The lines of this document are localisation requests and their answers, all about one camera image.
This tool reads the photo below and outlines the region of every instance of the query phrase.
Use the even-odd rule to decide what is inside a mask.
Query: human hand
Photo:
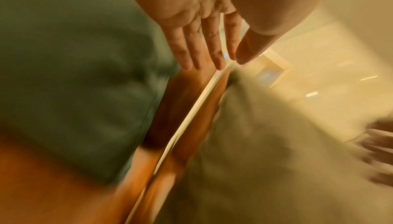
[[[181,67],[204,66],[199,28],[218,69],[225,61],[219,41],[220,13],[229,57],[244,64],[304,20],[320,0],[136,0],[164,31]],[[240,42],[242,16],[250,25]]]
[[[387,150],[393,149],[393,136],[390,136],[393,135],[393,118],[377,120],[367,125],[366,130],[370,137],[360,144],[371,152],[367,162],[377,161],[393,165],[393,153]],[[393,187],[393,174],[379,173],[372,180]]]

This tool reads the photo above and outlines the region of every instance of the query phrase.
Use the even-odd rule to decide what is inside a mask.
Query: green shorts
[[[0,57],[1,127],[107,183],[178,70],[133,0],[0,0]]]

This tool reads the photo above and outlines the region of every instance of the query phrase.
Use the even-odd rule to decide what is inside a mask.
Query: floor
[[[393,112],[393,71],[325,9],[282,37],[273,50],[292,71],[273,90],[339,140]]]

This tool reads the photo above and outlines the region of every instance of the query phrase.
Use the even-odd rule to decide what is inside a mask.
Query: olive fabric
[[[113,182],[178,70],[133,0],[0,0],[0,123]]]
[[[298,110],[232,72],[210,135],[155,224],[388,224],[392,194]]]

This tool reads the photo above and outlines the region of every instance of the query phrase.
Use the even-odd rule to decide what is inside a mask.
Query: khaki cloth
[[[155,224],[387,224],[389,195],[348,149],[231,74],[217,120]]]

